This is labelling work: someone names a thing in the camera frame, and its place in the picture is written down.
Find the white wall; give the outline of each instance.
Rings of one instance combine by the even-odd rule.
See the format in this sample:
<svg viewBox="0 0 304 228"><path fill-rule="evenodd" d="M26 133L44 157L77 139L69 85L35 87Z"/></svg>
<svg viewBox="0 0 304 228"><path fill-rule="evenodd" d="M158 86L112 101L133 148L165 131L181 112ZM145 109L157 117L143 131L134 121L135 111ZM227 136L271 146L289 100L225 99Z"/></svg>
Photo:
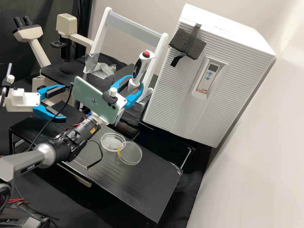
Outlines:
<svg viewBox="0 0 304 228"><path fill-rule="evenodd" d="M258 30L276 53L279 53L284 42L280 42L276 34L281 34L280 28L290 14L293 1L287 0L94 0L89 28L89 38L95 37L104 9L107 6L137 23L140 23L159 33L167 32L171 40L177 21L185 3L219 14L239 23ZM102 52L127 64L134 63L138 55L145 49L153 47L136 40L114 28L109 28ZM159 73L167 49L164 50L156 73Z"/></svg>
<svg viewBox="0 0 304 228"><path fill-rule="evenodd" d="M304 21L293 12L298 26L206 171L187 228L304 227Z"/></svg>

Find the digital display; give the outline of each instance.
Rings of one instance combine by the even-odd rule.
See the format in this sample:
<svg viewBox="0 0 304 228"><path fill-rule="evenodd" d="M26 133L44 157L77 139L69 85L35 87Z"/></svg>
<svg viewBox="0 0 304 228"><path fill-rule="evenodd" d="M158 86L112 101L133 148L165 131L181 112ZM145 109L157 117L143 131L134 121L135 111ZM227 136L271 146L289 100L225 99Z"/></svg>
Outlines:
<svg viewBox="0 0 304 228"><path fill-rule="evenodd" d="M208 70L216 72L218 70L218 66L210 64Z"/></svg>

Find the ribbed white casing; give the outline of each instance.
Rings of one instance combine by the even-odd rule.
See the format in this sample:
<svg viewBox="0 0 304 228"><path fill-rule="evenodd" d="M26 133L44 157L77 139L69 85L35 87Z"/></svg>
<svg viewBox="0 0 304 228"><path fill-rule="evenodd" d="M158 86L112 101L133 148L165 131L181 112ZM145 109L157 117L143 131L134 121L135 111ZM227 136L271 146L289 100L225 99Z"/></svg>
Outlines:
<svg viewBox="0 0 304 228"><path fill-rule="evenodd" d="M202 24L197 37L207 45L197 60L185 56L176 67L170 64L179 51L169 48L143 121L173 134L217 147L260 80L269 71L275 61L275 53L256 30L188 4L183 9L175 32L183 29L191 33L196 23ZM208 91L198 115L193 115L191 108L186 110L187 115L195 120L194 124L189 123L190 130L177 130L174 125L178 124L176 120L191 95L193 84L197 82L205 56L226 63L227 70L216 76L213 81L215 87Z"/></svg>

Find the black foam block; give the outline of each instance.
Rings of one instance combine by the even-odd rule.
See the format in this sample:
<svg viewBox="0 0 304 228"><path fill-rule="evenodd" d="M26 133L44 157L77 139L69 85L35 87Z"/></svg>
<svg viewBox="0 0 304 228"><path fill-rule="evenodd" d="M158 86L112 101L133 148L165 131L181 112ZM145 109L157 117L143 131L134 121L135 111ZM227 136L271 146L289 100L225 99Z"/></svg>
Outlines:
<svg viewBox="0 0 304 228"><path fill-rule="evenodd" d="M189 47L188 51L186 51L185 46L187 45L190 39L194 39L194 41ZM191 36L191 34L186 32L185 30L178 29L172 40L170 41L169 46L180 52L185 52L189 58L196 60L202 53L204 47L206 46L206 43L198 39L197 37Z"/></svg>

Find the green phone case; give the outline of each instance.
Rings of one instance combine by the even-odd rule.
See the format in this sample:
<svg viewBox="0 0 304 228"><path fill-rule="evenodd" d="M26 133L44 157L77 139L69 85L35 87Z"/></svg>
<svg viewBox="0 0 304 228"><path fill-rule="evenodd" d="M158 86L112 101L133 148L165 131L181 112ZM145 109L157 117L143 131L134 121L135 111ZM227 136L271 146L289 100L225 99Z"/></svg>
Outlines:
<svg viewBox="0 0 304 228"><path fill-rule="evenodd" d="M72 95L75 100L80 101L108 123L115 123L119 111L118 105L109 106L102 98L102 92L79 76L75 77Z"/></svg>

